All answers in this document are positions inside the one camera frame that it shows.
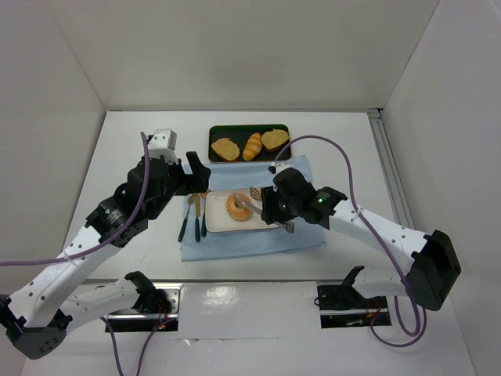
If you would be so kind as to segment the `metal tongs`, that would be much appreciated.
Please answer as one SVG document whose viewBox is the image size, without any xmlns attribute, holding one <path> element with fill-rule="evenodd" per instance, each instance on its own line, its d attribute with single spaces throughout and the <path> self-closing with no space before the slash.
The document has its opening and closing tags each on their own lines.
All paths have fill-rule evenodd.
<svg viewBox="0 0 501 376">
<path fill-rule="evenodd" d="M 251 210 L 253 213 L 261 216 L 262 215 L 262 208 L 257 206 L 254 202 L 261 203 L 261 191 L 258 188 L 251 187 L 249 189 L 249 196 L 250 196 L 250 201 L 247 201 L 242 193 L 235 193 L 235 198 L 234 202 L 236 206 L 240 206 L 242 208 L 247 208 Z M 276 228 L 280 228 L 282 230 L 285 230 L 288 233 L 294 233 L 295 231 L 295 225 L 291 221 L 287 221 L 285 223 L 281 222 L 274 222 L 273 225 Z"/>
</svg>

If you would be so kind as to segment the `pink glazed donut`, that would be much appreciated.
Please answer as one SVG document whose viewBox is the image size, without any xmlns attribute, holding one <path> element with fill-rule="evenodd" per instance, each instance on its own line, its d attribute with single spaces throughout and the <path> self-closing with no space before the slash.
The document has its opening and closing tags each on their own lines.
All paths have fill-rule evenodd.
<svg viewBox="0 0 501 376">
<path fill-rule="evenodd" d="M 225 202 L 225 208 L 229 216 L 237 222 L 246 222 L 249 220 L 253 212 L 247 207 L 240 207 L 236 204 L 236 197 L 242 198 L 248 204 L 252 203 L 252 200 L 245 194 L 242 193 L 231 193 Z"/>
</svg>

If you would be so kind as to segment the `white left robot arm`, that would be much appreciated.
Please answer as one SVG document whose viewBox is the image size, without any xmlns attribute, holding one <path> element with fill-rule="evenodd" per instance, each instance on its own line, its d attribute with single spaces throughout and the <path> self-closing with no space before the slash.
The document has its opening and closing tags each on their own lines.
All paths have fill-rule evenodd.
<svg viewBox="0 0 501 376">
<path fill-rule="evenodd" d="M 139 271 L 87 294 L 77 287 L 134 237 L 147 230 L 174 196 L 203 193 L 211 171 L 194 152 L 191 171 L 165 155 L 141 158 L 127 180 L 101 201 L 76 237 L 25 287 L 1 297 L 1 324 L 13 346 L 30 360 L 47 356 L 76 328 L 121 309 L 162 314 L 168 296 Z"/>
</svg>

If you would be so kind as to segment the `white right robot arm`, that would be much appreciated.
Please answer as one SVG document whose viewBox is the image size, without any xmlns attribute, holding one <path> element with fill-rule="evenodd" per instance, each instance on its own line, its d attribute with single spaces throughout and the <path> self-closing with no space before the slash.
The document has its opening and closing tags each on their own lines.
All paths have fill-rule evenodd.
<svg viewBox="0 0 501 376">
<path fill-rule="evenodd" d="M 386 255 L 396 263 L 395 273 L 355 267 L 344 283 L 363 298 L 411 294 L 415 303 L 438 311 L 461 274 L 452 241 L 446 233 L 412 230 L 365 208 L 330 187 L 319 190 L 287 163 L 272 164 L 272 186 L 263 189 L 262 219 L 285 224 L 301 218 L 306 223 L 343 233 Z"/>
</svg>

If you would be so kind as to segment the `brown bread slice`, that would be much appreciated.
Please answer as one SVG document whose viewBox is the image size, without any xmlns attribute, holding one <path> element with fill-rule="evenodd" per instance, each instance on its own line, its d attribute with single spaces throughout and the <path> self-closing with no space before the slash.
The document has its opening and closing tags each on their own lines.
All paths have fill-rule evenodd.
<svg viewBox="0 0 501 376">
<path fill-rule="evenodd" d="M 230 138 L 220 138 L 211 144 L 211 149 L 223 161 L 234 162 L 240 157 L 240 148 Z"/>
<path fill-rule="evenodd" d="M 268 152 L 281 149 L 289 143 L 289 140 L 289 133 L 282 129 L 273 129 L 261 136 L 261 144 Z"/>
</svg>

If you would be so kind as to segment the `brown bread slice right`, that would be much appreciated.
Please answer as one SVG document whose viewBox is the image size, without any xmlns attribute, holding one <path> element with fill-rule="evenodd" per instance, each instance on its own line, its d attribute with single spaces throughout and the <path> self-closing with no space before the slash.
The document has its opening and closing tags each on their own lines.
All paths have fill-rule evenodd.
<svg viewBox="0 0 501 376">
<path fill-rule="evenodd" d="M 261 144 L 268 152 L 281 149 L 289 143 L 289 140 L 289 133 L 282 129 L 273 129 L 261 136 Z"/>
</svg>

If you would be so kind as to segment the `golden bread roll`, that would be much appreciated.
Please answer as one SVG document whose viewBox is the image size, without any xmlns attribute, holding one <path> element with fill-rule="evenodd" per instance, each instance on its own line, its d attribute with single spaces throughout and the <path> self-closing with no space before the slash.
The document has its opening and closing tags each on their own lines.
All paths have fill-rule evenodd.
<svg viewBox="0 0 501 376">
<path fill-rule="evenodd" d="M 250 136 L 243 149 L 243 159 L 245 161 L 254 160 L 261 153 L 261 149 L 261 134 L 256 132 Z"/>
</svg>

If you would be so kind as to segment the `light blue cloth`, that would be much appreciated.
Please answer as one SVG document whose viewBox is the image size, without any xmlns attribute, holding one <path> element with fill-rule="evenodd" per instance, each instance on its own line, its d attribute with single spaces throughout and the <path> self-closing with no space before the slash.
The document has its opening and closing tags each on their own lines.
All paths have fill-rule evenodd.
<svg viewBox="0 0 501 376">
<path fill-rule="evenodd" d="M 264 188 L 272 185 L 272 175 L 265 162 L 238 162 L 210 164 L 209 188 L 217 190 L 238 190 L 250 187 Z M 270 255 L 283 251 L 313 248 L 326 241 L 322 227 L 294 220 L 295 231 L 290 234 L 280 228 L 271 230 L 208 232 L 200 242 L 193 235 L 185 235 L 180 252 L 183 262 L 236 259 Z"/>
</svg>

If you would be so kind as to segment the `white rectangular plate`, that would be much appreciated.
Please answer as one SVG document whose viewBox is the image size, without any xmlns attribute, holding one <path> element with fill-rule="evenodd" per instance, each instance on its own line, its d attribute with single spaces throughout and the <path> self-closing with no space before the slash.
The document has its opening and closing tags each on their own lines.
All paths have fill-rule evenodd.
<svg viewBox="0 0 501 376">
<path fill-rule="evenodd" d="M 217 190 L 211 191 L 207 195 L 206 207 L 206 226 L 207 231 L 211 233 L 223 233 L 232 231 L 248 231 L 248 230 L 271 230 L 276 227 L 267 225 L 261 220 L 261 217 L 255 213 L 246 222 L 237 222 L 233 220 L 225 208 L 227 197 L 231 193 L 242 193 L 249 196 L 249 189 L 238 190 Z M 257 206 L 261 207 L 261 203 L 254 202 Z"/>
</svg>

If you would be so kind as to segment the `dark green tray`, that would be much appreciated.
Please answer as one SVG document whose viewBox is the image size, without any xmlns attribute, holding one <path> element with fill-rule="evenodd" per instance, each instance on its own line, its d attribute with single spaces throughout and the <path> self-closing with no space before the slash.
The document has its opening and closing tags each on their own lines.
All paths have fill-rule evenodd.
<svg viewBox="0 0 501 376">
<path fill-rule="evenodd" d="M 286 125 L 283 124 L 259 124 L 259 125 L 215 125 L 210 128 L 208 133 L 208 147 L 207 147 L 207 156 L 208 160 L 212 163 L 226 163 L 222 158 L 220 158 L 212 149 L 211 145 L 218 141 L 219 139 L 230 139 L 233 143 L 235 143 L 240 149 L 240 156 L 237 160 L 238 162 L 245 162 L 242 157 L 243 149 L 251 137 L 252 134 L 258 132 L 261 135 L 268 131 L 272 131 L 274 129 L 280 129 L 287 133 L 289 133 L 289 129 Z M 252 161 L 273 161 L 275 157 L 279 154 L 279 152 L 283 149 L 281 146 L 278 150 L 275 151 L 267 151 L 266 149 L 262 149 L 261 153 L 257 155 L 257 157 Z M 293 156 L 292 149 L 288 149 L 282 156 L 279 161 L 284 161 Z"/>
</svg>

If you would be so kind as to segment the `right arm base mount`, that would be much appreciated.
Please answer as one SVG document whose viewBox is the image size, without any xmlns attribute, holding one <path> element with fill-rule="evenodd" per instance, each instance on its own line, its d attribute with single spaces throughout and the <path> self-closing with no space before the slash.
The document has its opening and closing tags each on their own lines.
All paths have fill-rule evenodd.
<svg viewBox="0 0 501 376">
<path fill-rule="evenodd" d="M 387 299 L 363 298 L 342 284 L 319 284 L 313 304 L 319 308 L 322 329 L 391 326 Z"/>
</svg>

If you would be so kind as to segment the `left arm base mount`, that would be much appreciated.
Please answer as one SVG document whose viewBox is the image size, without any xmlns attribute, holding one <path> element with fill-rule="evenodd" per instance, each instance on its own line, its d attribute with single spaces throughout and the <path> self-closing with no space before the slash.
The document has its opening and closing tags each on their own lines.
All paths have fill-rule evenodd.
<svg viewBox="0 0 501 376">
<path fill-rule="evenodd" d="M 107 316 L 114 332 L 151 332 L 157 325 L 159 332 L 178 330 L 178 311 L 181 285 L 155 283 L 156 291 L 130 309 L 121 309 Z"/>
</svg>

